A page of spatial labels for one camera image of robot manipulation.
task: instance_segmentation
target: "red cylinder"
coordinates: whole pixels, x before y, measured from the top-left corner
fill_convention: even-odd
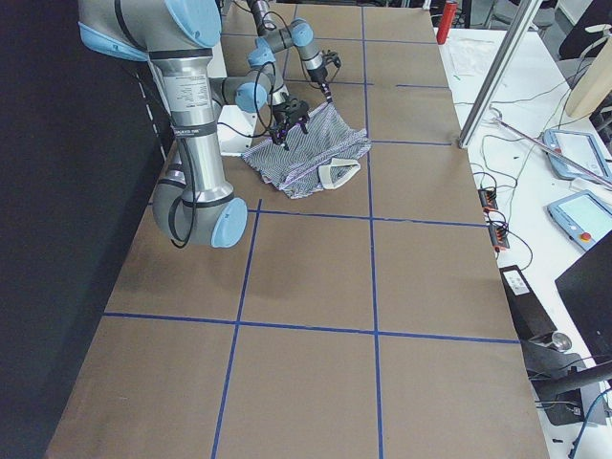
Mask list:
[[[457,13],[457,0],[447,0],[447,3],[444,5],[442,19],[438,25],[438,34],[436,35],[439,45],[444,45],[446,43],[448,30],[450,30],[450,26],[452,26],[455,13]]]

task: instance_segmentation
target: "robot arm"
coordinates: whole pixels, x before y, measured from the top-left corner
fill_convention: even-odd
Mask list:
[[[268,5],[261,0],[256,3],[265,4],[264,8]],[[308,105],[289,95],[273,57],[274,52],[296,45],[309,74],[312,78],[316,75],[323,90],[327,74],[316,66],[318,57],[304,58],[314,49],[312,39],[308,43],[302,39],[302,22],[292,23],[292,28],[283,32],[275,26],[269,29],[273,23],[265,12],[255,16],[256,23],[263,23],[258,30],[270,32],[258,39],[257,48],[249,55],[250,73],[211,81],[208,64],[221,35],[221,17],[214,0],[79,0],[78,6],[83,43],[99,53],[149,62],[168,111],[178,157],[169,162],[156,186],[153,212],[158,227],[177,247],[187,242],[233,246],[247,224],[247,206],[234,197],[225,178],[213,95],[254,113],[270,94],[276,119],[273,140],[283,143],[289,128],[296,124],[306,132]]]

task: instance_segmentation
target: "white desk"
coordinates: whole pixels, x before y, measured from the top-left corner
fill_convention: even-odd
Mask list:
[[[450,89],[453,93],[455,108],[460,123],[463,123],[470,112],[471,105],[461,102],[473,102],[483,83],[486,71],[475,71],[474,75],[457,75],[452,54],[455,50],[465,49],[465,40],[478,40],[472,42],[473,63],[479,67],[488,68],[496,49],[501,43],[504,32],[478,31],[478,30],[452,30],[447,43],[441,47],[442,59],[447,72]],[[491,42],[494,45],[483,45],[482,42]],[[546,92],[563,81],[563,76],[557,65],[544,47],[536,33],[527,33],[517,56],[511,63],[493,100],[517,100],[532,98]],[[518,130],[537,137],[545,127],[559,124],[562,104],[559,101],[568,94],[568,86],[563,83],[549,94],[534,100],[500,104],[493,106],[503,114],[503,119]],[[563,115],[562,122],[570,121]],[[596,134],[588,119],[578,120],[564,126],[567,129],[591,132]],[[482,123],[469,147],[470,161],[484,165],[481,143],[485,135],[493,134],[506,139],[515,139],[515,136],[501,126]],[[491,168],[504,171],[514,177],[517,176],[523,164],[512,204],[511,230],[525,239],[534,251],[534,260],[531,266],[524,271],[525,277],[531,284],[542,305],[550,315],[559,331],[568,335],[574,343],[571,352],[582,356],[589,356],[582,338],[571,318],[567,314],[557,292],[555,279],[563,273],[582,254],[581,250],[571,242],[559,227],[551,220],[546,206],[553,201],[568,196],[575,191],[570,189],[570,182],[557,180],[550,167],[548,159],[537,148],[530,152],[532,145],[527,141],[503,142],[488,138],[484,152],[487,163]],[[482,170],[472,166],[474,172]],[[499,185],[512,185],[513,181],[494,174]],[[480,183],[482,176],[476,176],[476,183]],[[498,190],[497,203],[500,210],[509,215],[509,202],[511,192],[508,188]],[[511,237],[511,249],[500,253],[498,265],[500,267],[516,264],[524,267],[529,261],[529,252],[523,244]],[[540,412],[540,421],[549,453],[552,459],[566,458],[571,449],[571,442],[576,438],[580,425],[552,426],[544,412]],[[552,439],[563,440],[563,443],[553,443]],[[612,426],[590,426],[585,431],[580,442],[577,458],[609,459],[612,456]]]

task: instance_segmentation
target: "office chair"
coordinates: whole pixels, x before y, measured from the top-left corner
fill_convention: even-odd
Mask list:
[[[485,27],[491,28],[492,21],[510,25],[516,16],[520,0],[493,0],[491,9],[485,19]],[[555,10],[557,0],[545,0],[535,14],[534,25],[537,27],[539,36],[544,36],[549,27],[555,24]]]

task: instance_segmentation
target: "blue cable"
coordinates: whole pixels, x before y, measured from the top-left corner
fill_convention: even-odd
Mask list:
[[[584,433],[584,430],[586,429],[586,425],[589,422],[589,418],[591,417],[591,412],[593,411],[593,408],[595,408],[595,405],[597,404],[597,402],[608,392],[612,391],[612,387],[610,387],[609,389],[605,389],[600,395],[598,395],[595,400],[593,401],[593,403],[591,403],[591,406],[589,406],[588,411],[586,412],[586,416],[584,417],[584,421],[582,422],[582,427],[580,428],[580,432],[578,434],[578,437],[576,437],[576,440],[574,441],[574,447],[572,448],[572,450],[570,451],[569,455],[567,457],[569,457],[569,459],[574,459],[576,457],[576,452],[578,451],[578,445],[580,444],[580,439],[582,438],[582,434]]]

